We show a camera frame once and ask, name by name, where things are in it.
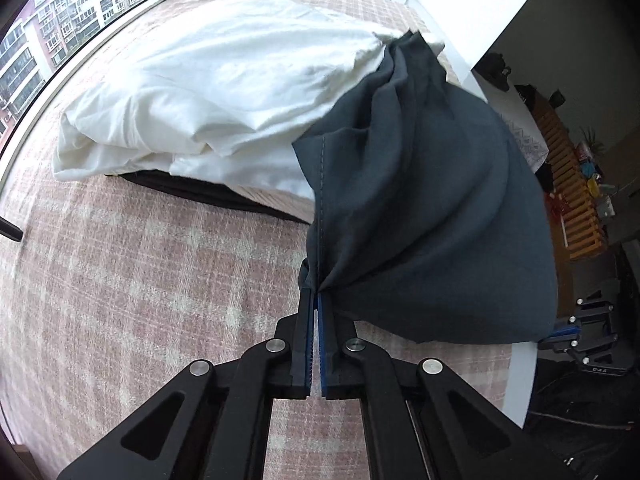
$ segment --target cable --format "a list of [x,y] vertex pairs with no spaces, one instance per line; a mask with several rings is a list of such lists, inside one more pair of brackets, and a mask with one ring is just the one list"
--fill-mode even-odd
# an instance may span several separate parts
[[11,431],[11,426],[9,426],[9,420],[6,418],[6,413],[4,412],[4,407],[2,406],[2,402],[0,401],[0,412],[2,412],[2,418],[4,418],[4,423],[6,428],[9,430],[9,435],[11,435],[11,440],[13,440],[13,444],[16,444],[18,441],[14,437],[14,432]]
[[561,422],[568,422],[569,424],[577,424],[578,426],[587,426],[588,428],[597,428],[598,430],[629,431],[634,428],[633,424],[596,424],[595,422],[584,422],[583,420],[575,420],[573,418],[564,418],[564,416],[551,415],[551,413],[532,412],[531,410],[529,410],[528,413],[530,415],[542,416],[545,418],[560,420]]

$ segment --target plaid blanket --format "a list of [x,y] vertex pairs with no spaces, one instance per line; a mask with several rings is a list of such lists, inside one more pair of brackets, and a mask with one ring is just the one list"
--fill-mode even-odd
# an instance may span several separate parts
[[[46,478],[191,360],[239,358],[297,309],[306,226],[122,178],[51,174],[63,109],[146,31],[206,1],[167,0],[96,53],[44,112],[0,194],[0,212],[25,232],[21,244],[0,238],[0,400]],[[297,1],[424,28],[390,0]],[[501,406],[510,346],[417,345],[364,323],[358,332],[396,358],[440,357]],[[368,478],[357,401],[326,402],[315,385],[307,401],[274,404],[265,478]]]

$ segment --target gray cloth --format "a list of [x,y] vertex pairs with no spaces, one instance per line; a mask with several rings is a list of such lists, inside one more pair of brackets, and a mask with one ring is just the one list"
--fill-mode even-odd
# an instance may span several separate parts
[[556,274],[542,190],[501,118],[420,34],[294,142],[316,194],[308,285],[416,342],[537,341]]

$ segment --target crumpled white cloth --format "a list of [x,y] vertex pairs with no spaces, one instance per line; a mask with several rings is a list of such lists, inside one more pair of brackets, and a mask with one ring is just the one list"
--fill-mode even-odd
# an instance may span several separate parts
[[[291,143],[400,35],[292,0],[185,12],[63,113],[54,176],[162,170],[312,200]],[[444,47],[425,39],[436,54]]]

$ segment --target patterned cloth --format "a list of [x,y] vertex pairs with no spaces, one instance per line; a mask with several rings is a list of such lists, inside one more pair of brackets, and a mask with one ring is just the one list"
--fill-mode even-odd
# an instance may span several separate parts
[[[62,110],[162,20],[209,0],[167,0],[67,83],[26,141],[0,194],[24,229],[0,238],[0,400],[46,478],[191,360],[239,358],[298,305],[306,226],[95,177],[59,183],[50,161]],[[390,27],[424,28],[389,0],[297,0]],[[413,344],[359,324],[393,357],[443,359],[500,407],[511,346]],[[276,401],[265,478],[366,479],[357,401]]]

